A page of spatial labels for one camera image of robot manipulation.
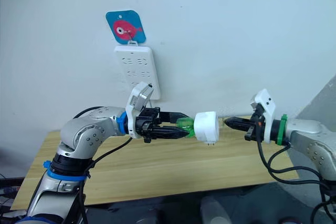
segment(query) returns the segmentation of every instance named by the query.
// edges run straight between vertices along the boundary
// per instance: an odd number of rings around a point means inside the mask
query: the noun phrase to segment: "floor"
[[[218,200],[233,224],[278,223],[284,217],[295,217],[302,223],[310,223],[312,209],[282,190],[277,183],[117,202],[109,205],[108,210],[93,206],[88,210],[88,219],[90,223],[136,223],[146,212],[155,208],[164,213],[165,224],[198,224],[202,223],[199,207],[204,196]],[[319,212],[315,223],[332,222]]]

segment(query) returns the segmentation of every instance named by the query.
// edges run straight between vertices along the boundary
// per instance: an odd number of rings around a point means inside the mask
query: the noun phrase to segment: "power strip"
[[[153,52],[149,47],[116,46],[117,57],[125,78],[132,90],[141,81],[153,85],[152,100],[160,99],[160,88],[157,80]]]

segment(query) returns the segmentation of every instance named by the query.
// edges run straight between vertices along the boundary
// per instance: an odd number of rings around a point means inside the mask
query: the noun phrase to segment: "cartoon fish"
[[[117,20],[113,23],[113,31],[116,36],[124,40],[131,40],[137,34],[137,31],[142,31],[142,28],[135,28],[131,23],[125,20]]]

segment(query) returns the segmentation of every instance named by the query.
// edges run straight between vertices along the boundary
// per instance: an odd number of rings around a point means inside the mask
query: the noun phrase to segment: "green plastic piece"
[[[176,126],[189,131],[189,134],[186,137],[192,137],[195,135],[194,131],[194,119],[192,118],[179,118],[176,121]]]
[[[284,132],[285,132],[285,126],[286,126],[287,119],[288,119],[287,115],[283,114],[281,117],[281,121],[280,121],[277,145],[282,145],[282,140],[284,139]]]

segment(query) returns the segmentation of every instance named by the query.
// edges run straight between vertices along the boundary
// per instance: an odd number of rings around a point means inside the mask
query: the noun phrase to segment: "wooden table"
[[[123,149],[102,159],[90,171],[84,192],[86,205],[131,199],[181,194],[268,183],[273,179],[263,166],[256,142],[244,140],[245,132],[223,126],[220,119],[220,139],[207,146],[196,138],[178,140],[134,139]],[[128,137],[106,140],[95,157],[109,151]],[[52,160],[59,144],[59,132],[50,132],[42,144],[21,189],[12,205],[27,209],[34,189],[45,169],[43,162]],[[280,147],[275,143],[263,144],[266,158]],[[274,168],[292,166],[286,153],[274,160]],[[297,178],[296,172],[280,176]]]

